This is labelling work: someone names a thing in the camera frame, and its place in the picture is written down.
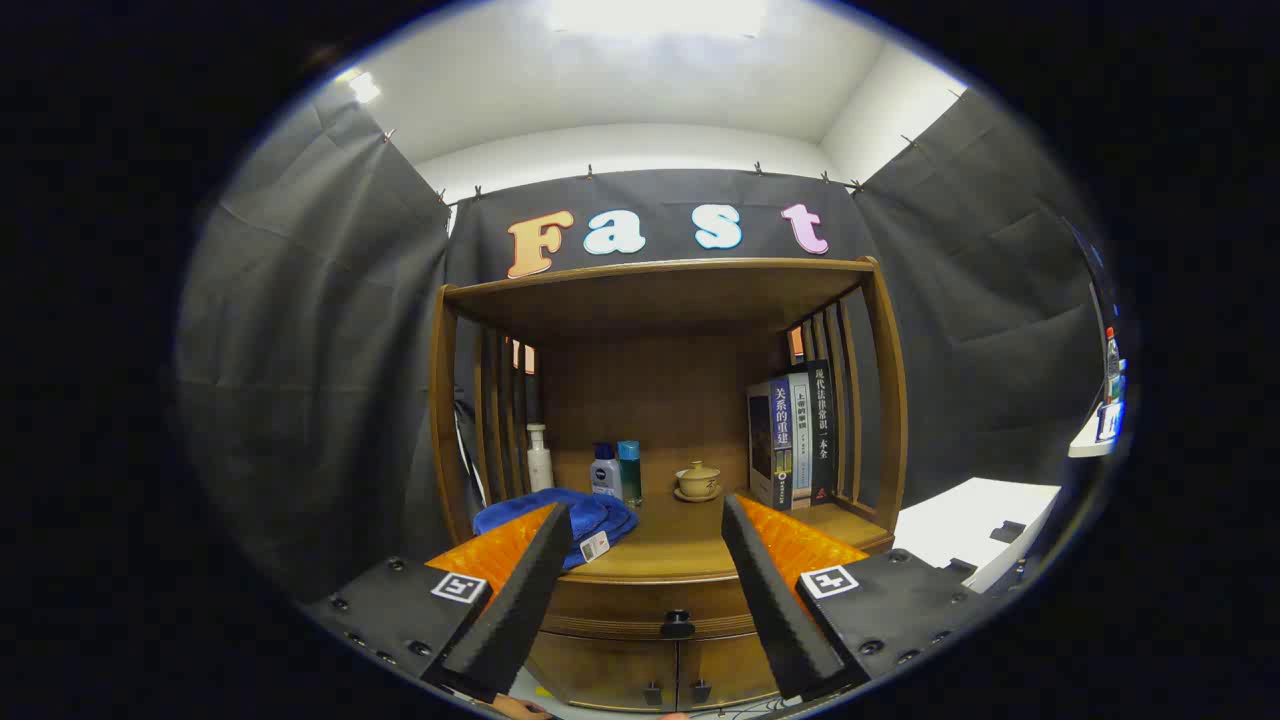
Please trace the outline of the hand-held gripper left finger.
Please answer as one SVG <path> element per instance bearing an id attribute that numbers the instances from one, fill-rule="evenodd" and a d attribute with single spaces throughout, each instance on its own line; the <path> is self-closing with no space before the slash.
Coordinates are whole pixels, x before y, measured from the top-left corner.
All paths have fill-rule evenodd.
<path id="1" fill-rule="evenodd" d="M 490 703 L 524 666 L 572 539 L 570 507 L 550 503 L 430 562 L 388 557 L 301 609 L 390 671 Z"/>

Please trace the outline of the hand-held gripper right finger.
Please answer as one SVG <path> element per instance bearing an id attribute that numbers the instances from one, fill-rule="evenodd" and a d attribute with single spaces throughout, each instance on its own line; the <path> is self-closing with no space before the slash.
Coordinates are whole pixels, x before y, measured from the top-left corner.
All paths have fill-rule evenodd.
<path id="1" fill-rule="evenodd" d="M 817 700 L 950 647 L 986 618 L 957 571 L 905 550 L 868 555 L 741 496 L 721 534 L 774 683 Z"/>

